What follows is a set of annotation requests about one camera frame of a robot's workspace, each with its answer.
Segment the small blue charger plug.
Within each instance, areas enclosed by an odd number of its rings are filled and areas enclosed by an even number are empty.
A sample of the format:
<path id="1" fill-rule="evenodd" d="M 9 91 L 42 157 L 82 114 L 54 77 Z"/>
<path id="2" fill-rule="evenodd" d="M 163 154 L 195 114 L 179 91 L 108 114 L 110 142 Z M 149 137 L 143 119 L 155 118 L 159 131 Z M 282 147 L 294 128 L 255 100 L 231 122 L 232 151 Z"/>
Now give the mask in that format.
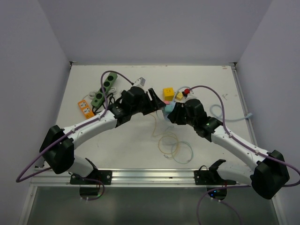
<path id="1" fill-rule="evenodd" d="M 166 105 L 164 107 L 164 112 L 167 113 L 167 114 L 169 114 L 169 113 L 171 113 L 174 110 L 174 107 L 175 107 L 174 104 Z"/>

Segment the yellow cube socket adapter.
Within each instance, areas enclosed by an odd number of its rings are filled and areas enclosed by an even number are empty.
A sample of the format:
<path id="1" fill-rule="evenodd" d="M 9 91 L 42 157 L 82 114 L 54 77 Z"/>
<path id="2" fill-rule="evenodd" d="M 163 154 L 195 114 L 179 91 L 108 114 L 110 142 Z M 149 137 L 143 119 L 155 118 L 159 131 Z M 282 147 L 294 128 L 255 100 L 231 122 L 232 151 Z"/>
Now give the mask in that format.
<path id="1" fill-rule="evenodd" d="M 164 101 L 172 101 L 174 97 L 174 90 L 172 87 L 163 88 L 163 99 Z"/>

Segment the pale yellow plug adapter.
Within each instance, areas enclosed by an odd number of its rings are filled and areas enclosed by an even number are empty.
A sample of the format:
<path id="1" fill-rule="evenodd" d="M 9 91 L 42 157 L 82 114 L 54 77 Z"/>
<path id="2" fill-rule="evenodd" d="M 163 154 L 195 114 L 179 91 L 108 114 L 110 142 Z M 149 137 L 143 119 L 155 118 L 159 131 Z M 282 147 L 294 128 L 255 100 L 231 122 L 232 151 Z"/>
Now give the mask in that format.
<path id="1" fill-rule="evenodd" d="M 184 96 L 183 96 L 183 93 L 182 92 L 179 92 L 177 95 L 176 95 L 176 97 L 175 97 L 175 99 L 176 100 L 182 100 L 184 98 Z"/>

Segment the green power strip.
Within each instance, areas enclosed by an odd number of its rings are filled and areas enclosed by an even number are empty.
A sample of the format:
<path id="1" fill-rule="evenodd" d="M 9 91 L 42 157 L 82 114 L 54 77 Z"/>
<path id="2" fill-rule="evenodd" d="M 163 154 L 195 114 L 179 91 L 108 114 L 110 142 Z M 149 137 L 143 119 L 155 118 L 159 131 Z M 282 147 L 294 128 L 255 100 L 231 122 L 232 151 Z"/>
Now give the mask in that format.
<path id="1" fill-rule="evenodd" d="M 113 87 L 115 81 L 117 80 L 118 75 L 116 73 L 110 73 L 106 80 L 103 82 L 103 90 L 102 87 L 95 93 L 95 96 L 91 102 L 91 105 L 94 108 L 99 108 L 105 101 L 104 94 L 108 95 L 108 92 Z"/>

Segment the orange power strip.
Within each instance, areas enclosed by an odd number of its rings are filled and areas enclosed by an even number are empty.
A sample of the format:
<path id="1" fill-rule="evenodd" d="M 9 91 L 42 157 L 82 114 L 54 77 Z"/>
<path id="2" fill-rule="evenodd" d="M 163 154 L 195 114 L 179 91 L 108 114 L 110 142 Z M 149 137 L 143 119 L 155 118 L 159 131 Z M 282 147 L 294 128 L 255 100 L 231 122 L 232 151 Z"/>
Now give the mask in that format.
<path id="1" fill-rule="evenodd" d="M 77 104 L 86 119 L 90 119 L 94 116 L 94 113 L 92 112 L 89 104 L 86 102 L 85 99 L 79 101 Z"/>

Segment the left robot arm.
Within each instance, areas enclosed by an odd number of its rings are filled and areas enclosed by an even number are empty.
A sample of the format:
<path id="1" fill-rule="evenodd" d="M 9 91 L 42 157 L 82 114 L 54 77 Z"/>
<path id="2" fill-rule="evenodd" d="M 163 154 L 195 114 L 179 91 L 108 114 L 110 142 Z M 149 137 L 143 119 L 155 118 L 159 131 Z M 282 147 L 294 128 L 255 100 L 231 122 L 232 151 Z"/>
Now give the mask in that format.
<path id="1" fill-rule="evenodd" d="M 81 176 L 85 183 L 92 184 L 98 177 L 96 166 L 87 158 L 77 157 L 75 149 L 94 136 L 130 121 L 137 113 L 147 115 L 163 107 L 165 103 L 153 89 L 144 91 L 133 86 L 124 90 L 119 99 L 98 115 L 69 127 L 51 127 L 40 153 L 55 174 L 70 172 Z"/>

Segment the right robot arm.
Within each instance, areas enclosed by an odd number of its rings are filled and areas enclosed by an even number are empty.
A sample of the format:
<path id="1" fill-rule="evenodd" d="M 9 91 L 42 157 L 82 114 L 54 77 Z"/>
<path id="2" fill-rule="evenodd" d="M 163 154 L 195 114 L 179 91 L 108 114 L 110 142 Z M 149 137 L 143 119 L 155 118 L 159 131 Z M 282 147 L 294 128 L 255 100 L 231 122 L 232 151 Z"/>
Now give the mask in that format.
<path id="1" fill-rule="evenodd" d="M 219 159 L 207 170 L 194 172 L 197 185 L 241 183 L 251 186 L 261 197 L 271 199 L 290 179 L 283 163 L 284 156 L 279 151 L 268 152 L 225 129 L 223 122 L 207 115 L 198 99 L 176 103 L 167 117 L 171 123 L 190 125 L 200 137 L 228 150 L 245 163 L 241 166 Z"/>

